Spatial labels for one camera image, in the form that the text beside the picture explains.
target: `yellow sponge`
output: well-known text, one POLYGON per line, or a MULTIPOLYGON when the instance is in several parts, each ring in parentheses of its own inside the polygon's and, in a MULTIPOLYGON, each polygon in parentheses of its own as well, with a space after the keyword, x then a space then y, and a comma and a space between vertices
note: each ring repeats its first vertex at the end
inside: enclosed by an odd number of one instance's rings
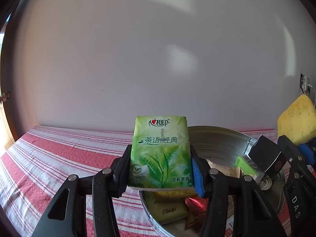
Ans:
POLYGON ((316 109, 309 97, 302 94, 279 116, 277 133, 286 135, 295 145, 316 137, 316 109))

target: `small green package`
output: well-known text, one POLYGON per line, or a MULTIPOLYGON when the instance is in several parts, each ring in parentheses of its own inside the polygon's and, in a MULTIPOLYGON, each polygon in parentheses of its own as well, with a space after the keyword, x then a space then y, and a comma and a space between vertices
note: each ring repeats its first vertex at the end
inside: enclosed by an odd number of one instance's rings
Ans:
POLYGON ((193 187, 186 117, 136 118, 129 186, 149 191, 193 187))
POLYGON ((264 176, 264 172, 253 162, 248 155, 239 155, 236 159, 234 167, 240 167, 241 175, 250 175, 256 183, 260 183, 264 176))

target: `red and white striped cloth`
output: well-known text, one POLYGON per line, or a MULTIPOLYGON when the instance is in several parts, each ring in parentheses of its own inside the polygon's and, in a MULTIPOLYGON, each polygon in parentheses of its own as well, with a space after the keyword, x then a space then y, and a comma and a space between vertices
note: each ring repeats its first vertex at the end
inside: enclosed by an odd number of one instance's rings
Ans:
MULTIPOLYGON (((275 130, 248 131, 276 141, 275 130)), ((0 159, 0 204, 19 234, 31 236, 41 214, 71 174, 94 175, 122 156, 132 133, 71 130, 36 126, 13 144, 0 159)), ((122 237, 157 236, 143 210, 138 191, 127 188, 113 199, 122 237)), ((87 196, 87 236, 94 236, 92 199, 87 196)), ((289 234, 287 206, 279 215, 289 234)))

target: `blue gripper pad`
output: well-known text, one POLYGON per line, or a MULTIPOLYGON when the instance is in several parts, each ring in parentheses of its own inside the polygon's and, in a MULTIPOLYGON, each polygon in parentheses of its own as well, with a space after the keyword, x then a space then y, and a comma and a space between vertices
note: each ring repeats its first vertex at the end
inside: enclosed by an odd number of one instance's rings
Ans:
POLYGON ((315 164, 314 152, 306 144, 300 144, 298 149, 304 157, 306 165, 313 166, 315 164))
POLYGON ((194 158, 192 158, 192 170, 194 179, 194 190, 199 195, 199 197, 203 197, 205 194, 205 190, 203 187, 203 177, 194 158))

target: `gold foil wrapper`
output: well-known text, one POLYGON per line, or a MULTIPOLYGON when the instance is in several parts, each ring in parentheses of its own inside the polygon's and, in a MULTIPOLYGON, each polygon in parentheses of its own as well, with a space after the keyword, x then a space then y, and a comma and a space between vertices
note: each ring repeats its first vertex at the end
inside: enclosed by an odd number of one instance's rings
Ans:
POLYGON ((185 200, 189 197, 198 197, 194 189, 177 190, 177 191, 153 191, 154 198, 161 201, 185 200))

